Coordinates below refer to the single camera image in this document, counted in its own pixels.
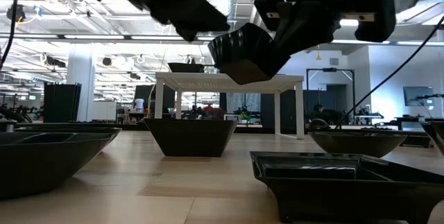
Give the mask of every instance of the wooden floor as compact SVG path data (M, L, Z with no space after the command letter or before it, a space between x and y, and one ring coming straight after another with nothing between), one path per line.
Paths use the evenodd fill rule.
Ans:
M279 223L271 192L253 177L251 150L322 152L308 137L239 134L222 158L164 157L150 132L122 132L59 189L0 201L0 223ZM384 159L444 175L436 149L399 147ZM444 203L429 223L444 223Z

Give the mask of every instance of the monitor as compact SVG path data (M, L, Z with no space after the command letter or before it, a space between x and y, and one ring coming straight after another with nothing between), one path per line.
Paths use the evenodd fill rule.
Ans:
M430 86L404 86L404 102L406 106L435 106L432 98L419 99L418 96L426 96L433 94L433 87Z

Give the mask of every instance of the table leg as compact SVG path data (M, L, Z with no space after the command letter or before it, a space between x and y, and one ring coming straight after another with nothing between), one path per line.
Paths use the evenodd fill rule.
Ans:
M280 92L275 92L275 134L280 135Z
M182 119L182 90L178 89L178 97L176 100L176 119Z
M155 111L154 118L162 118L162 108L164 104L164 80L158 78L155 84Z
M302 90L302 82L295 86L296 90L296 137L303 139L305 135L304 122L304 92Z

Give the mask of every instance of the black cable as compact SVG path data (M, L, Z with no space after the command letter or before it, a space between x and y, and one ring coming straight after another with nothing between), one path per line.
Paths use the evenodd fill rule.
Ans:
M3 56L1 57L0 63L0 71L3 68L3 64L6 61L6 57L8 57L9 50L11 49L12 40L14 39L15 33L15 17L17 16L17 4L19 0L14 0L12 3L12 17L11 17L11 32L9 34L8 45L6 46L5 51L3 52Z
M384 79L382 82L380 82L375 88L373 88L370 92L367 93L367 95L365 95L356 105L353 106L353 108L351 110L349 110L347 112L347 114L345 114L342 119L339 121L339 123L336 125L335 129L337 129L342 122L344 122L344 120L348 117L348 115L350 115L350 113L354 112L354 110L361 105L361 103L366 100L373 92L375 92L375 90L377 90L379 87L381 87L384 83L386 83L390 78L392 78L394 75L396 75L397 72L399 72L402 68L404 68L404 66L406 64L408 64L410 62L410 60L412 60L416 54L418 54L419 51L421 51L421 49L426 45L426 43L428 43L428 41L433 37L433 35L436 33L436 31L439 29L440 25L443 23L444 21L444 16L441 18L441 20L438 22L438 24L435 26L435 28L433 29L433 31L426 37L426 39L424 40L424 42L416 49L415 52L413 52L413 54L410 56L410 58L407 58L407 60L405 60L392 74L390 74L386 79Z

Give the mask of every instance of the white table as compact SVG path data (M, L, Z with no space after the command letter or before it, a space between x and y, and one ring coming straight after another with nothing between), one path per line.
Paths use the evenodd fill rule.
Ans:
M247 85L236 84L226 74L193 74L157 72L155 74L155 111L156 119L162 118L164 87L167 85L177 91L176 118L182 114L182 92L232 92L232 93L263 93L275 95L275 133L280 133L280 94L288 89L296 91L296 131L297 138L304 137L304 96L302 92L303 76L276 75L273 79Z

